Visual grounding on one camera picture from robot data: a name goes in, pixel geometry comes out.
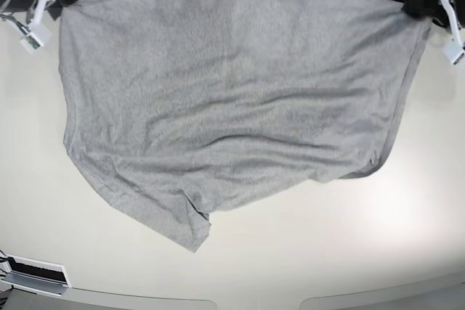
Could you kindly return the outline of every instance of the black cable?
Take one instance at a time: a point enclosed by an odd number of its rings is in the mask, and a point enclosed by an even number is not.
[[[13,16],[0,14],[0,18],[13,22],[18,27],[18,29],[21,31],[22,34],[24,35],[28,34],[28,29],[20,21],[16,20]]]

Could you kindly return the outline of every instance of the cable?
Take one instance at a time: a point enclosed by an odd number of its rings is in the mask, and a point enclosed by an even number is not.
[[[0,18],[13,22],[18,27],[18,29],[21,31],[22,34],[27,35],[29,33],[28,29],[20,21],[16,20],[13,16],[0,14]]]

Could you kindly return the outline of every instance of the white table surface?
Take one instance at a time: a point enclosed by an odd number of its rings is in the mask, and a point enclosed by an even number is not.
[[[425,280],[465,266],[465,68],[434,30],[392,153],[374,175],[306,181],[211,215],[191,253],[112,209],[68,158],[52,43],[29,55],[0,23],[0,248],[64,264],[74,287],[298,309],[308,298]]]

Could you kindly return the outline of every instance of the gray cloth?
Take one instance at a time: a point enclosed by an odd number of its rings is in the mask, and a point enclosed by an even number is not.
[[[386,160],[429,21],[389,0],[80,0],[65,146],[114,208],[191,251],[209,213]]]

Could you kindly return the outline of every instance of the gray t-shirt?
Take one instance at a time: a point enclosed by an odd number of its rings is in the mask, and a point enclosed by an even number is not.
[[[209,213],[392,147],[429,21],[389,0],[80,0],[63,11],[68,154],[191,251]]]

